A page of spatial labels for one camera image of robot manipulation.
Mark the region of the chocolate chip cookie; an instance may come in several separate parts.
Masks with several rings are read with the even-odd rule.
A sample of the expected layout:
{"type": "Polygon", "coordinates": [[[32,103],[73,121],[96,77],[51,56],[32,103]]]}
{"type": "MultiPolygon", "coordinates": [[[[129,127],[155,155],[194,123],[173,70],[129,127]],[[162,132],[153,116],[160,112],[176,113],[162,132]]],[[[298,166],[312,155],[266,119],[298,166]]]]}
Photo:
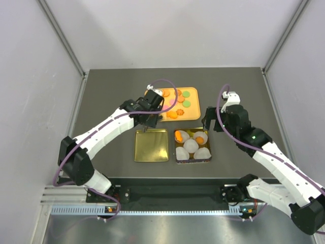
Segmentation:
{"type": "Polygon", "coordinates": [[[196,139],[196,142],[198,143],[198,144],[204,144],[205,143],[205,140],[204,140],[204,138],[202,138],[202,137],[197,137],[196,139]]]}

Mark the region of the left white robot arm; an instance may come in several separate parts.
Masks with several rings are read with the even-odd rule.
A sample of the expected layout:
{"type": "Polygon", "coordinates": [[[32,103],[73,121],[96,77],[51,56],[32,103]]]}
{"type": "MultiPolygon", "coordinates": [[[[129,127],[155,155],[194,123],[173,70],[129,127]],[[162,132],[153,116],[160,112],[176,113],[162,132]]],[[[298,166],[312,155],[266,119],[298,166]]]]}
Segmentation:
{"type": "Polygon", "coordinates": [[[150,88],[137,100],[124,101],[113,114],[82,135],[61,141],[58,165],[77,186],[97,191],[103,201],[115,197],[115,189],[106,176],[94,169],[92,159],[116,137],[137,125],[154,128],[163,108],[163,92],[150,88]]]}

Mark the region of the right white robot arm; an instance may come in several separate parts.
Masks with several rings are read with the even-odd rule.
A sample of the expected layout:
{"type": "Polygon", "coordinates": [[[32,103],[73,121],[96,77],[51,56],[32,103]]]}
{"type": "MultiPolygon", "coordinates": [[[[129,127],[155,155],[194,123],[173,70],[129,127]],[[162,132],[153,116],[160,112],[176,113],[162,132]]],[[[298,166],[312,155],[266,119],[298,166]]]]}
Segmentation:
{"type": "Polygon", "coordinates": [[[321,233],[324,226],[324,187],[304,174],[262,129],[253,127],[241,105],[208,107],[202,119],[204,129],[226,133],[236,146],[265,167],[282,185],[278,189],[255,175],[239,179],[237,195],[243,201],[261,200],[288,215],[304,233],[321,233]]]}

